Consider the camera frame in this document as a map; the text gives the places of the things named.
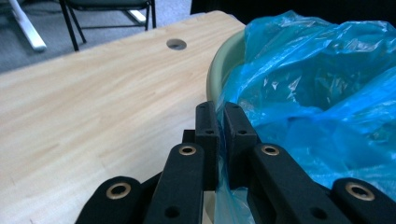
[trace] black plastic part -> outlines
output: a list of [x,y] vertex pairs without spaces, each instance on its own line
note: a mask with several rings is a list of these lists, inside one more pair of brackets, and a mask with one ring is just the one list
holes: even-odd
[[205,151],[204,190],[215,190],[219,175],[219,125],[213,102],[195,108],[195,143]]
[[141,210],[142,210],[142,216],[139,220],[134,221],[134,223],[142,223],[144,216],[146,215],[147,211],[149,210],[149,205],[151,203],[152,195],[154,194],[155,189],[157,188],[158,182],[160,181],[161,175],[163,173],[158,173],[152,178],[148,179],[144,183],[142,183],[140,186],[143,190],[141,194]]
[[331,197],[354,223],[396,223],[396,202],[369,183],[338,179],[332,185]]
[[227,103],[224,108],[224,134],[230,189],[248,186],[248,153],[260,142],[244,110]]
[[268,217],[264,209],[256,209],[252,212],[255,220],[273,220],[267,223],[350,223],[285,149],[258,144],[249,154],[249,161],[258,180],[251,182],[250,193],[256,197],[265,194],[261,201],[253,199],[255,203],[249,206],[254,208],[265,204],[275,210],[275,214]]
[[195,143],[195,130],[184,130],[182,143]]
[[201,223],[204,150],[196,144],[172,148],[144,223]]
[[[130,191],[123,198],[110,199],[107,192],[112,186],[112,195],[120,195],[127,192],[124,186],[130,186]],[[77,224],[95,223],[126,224],[142,219],[142,202],[140,196],[142,189],[140,183],[130,177],[117,176],[104,182],[87,201],[78,216]]]

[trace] wooden table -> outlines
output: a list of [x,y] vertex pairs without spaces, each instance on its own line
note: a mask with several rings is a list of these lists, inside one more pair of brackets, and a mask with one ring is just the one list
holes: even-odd
[[107,179],[159,173],[243,28],[211,12],[0,76],[0,223],[74,223]]

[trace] blue plastic bag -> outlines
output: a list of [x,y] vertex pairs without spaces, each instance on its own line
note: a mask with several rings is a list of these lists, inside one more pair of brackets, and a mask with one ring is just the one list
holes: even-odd
[[[245,41],[246,62],[230,74],[219,114],[225,102],[241,105],[263,142],[285,148],[327,188],[356,177],[396,200],[396,30],[290,11],[251,22]],[[239,208],[235,220],[250,218],[243,204],[227,205]]]

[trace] gray carpet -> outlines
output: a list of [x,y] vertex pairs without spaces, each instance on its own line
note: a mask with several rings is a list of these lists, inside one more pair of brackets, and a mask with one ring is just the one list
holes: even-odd
[[[40,63],[74,52],[61,7],[56,0],[29,0],[21,4],[33,26],[43,38],[47,49],[34,51],[17,24],[7,4],[0,9],[0,74],[29,64]],[[156,0],[157,27],[190,16],[191,0]],[[131,24],[124,13],[78,12],[80,25]],[[144,27],[84,30],[86,44],[78,36],[80,50],[89,49],[116,39],[144,32]]]

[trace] brass grommet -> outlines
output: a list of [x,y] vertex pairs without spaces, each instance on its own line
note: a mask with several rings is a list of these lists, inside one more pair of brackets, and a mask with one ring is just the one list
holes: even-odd
[[111,200],[117,200],[127,196],[129,192],[131,192],[131,185],[125,182],[120,182],[108,188],[106,191],[106,196]]
[[280,153],[277,147],[267,146],[267,145],[262,146],[262,152],[269,156],[277,156]]
[[369,189],[357,183],[348,182],[346,184],[346,191],[353,197],[363,201],[372,201],[375,199],[374,194]]
[[191,147],[191,146],[184,146],[181,147],[178,152],[183,155],[183,156],[190,156],[195,154],[195,152],[197,151],[197,149],[195,147]]

